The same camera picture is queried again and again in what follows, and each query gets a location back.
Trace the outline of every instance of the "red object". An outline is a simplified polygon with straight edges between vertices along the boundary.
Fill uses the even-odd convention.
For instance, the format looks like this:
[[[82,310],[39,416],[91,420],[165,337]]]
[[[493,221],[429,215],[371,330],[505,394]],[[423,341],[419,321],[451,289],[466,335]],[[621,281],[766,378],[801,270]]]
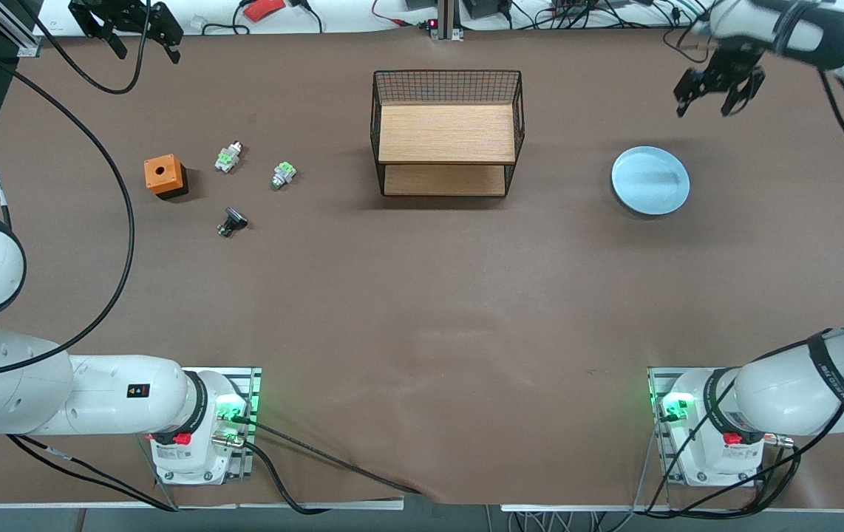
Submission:
[[[250,21],[259,21],[283,7],[284,0],[257,0],[244,9],[244,14]]]
[[[721,435],[724,437],[725,445],[738,445],[743,441],[743,438],[737,432],[725,432],[725,434]]]

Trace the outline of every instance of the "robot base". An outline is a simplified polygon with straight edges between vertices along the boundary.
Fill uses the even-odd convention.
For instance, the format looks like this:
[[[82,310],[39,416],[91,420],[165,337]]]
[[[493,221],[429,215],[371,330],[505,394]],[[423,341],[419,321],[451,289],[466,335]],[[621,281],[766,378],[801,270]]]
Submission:
[[[708,377],[715,368],[649,368],[649,385],[656,420],[669,414],[682,417],[661,422],[661,457],[663,471],[676,452],[690,437],[707,411],[702,401]],[[723,435],[705,422],[675,462],[668,482],[687,485],[731,485],[756,474],[763,460],[763,441],[754,444],[727,445]],[[754,483],[748,482],[747,488]]]
[[[248,414],[252,410],[256,412],[260,370],[247,367],[183,369],[198,373],[208,392],[208,406],[189,444],[160,445],[151,441],[157,474],[169,485],[219,485],[247,478],[251,474],[248,453],[244,449],[213,443],[212,437],[245,437],[247,426],[222,420],[219,415],[253,418]]]

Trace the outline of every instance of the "red button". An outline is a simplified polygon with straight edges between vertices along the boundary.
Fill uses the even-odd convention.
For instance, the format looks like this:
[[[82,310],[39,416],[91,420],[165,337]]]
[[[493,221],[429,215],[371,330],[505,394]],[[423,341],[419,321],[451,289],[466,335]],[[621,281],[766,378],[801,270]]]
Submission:
[[[725,445],[738,445],[743,441],[743,438],[737,432],[725,432],[725,434],[721,435],[724,437]]]

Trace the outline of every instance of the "green and white connector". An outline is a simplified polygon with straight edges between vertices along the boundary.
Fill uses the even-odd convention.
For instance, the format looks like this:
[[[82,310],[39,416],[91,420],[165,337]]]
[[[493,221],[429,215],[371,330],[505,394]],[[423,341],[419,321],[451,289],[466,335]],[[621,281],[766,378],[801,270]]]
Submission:
[[[215,161],[215,168],[228,173],[236,164],[239,164],[239,155],[242,153],[242,143],[233,142],[228,148],[219,152],[219,159]]]
[[[274,177],[270,179],[270,185],[273,186],[274,191],[277,191],[281,186],[290,183],[295,175],[297,175],[297,169],[284,161],[274,168]]]

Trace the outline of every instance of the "wooden panel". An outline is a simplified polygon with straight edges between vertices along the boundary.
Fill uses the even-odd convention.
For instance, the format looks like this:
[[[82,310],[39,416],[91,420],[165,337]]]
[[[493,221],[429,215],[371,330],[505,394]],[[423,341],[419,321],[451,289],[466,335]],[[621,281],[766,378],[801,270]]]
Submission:
[[[513,164],[511,104],[383,105],[379,162]]]
[[[386,166],[390,196],[503,196],[504,166]]]

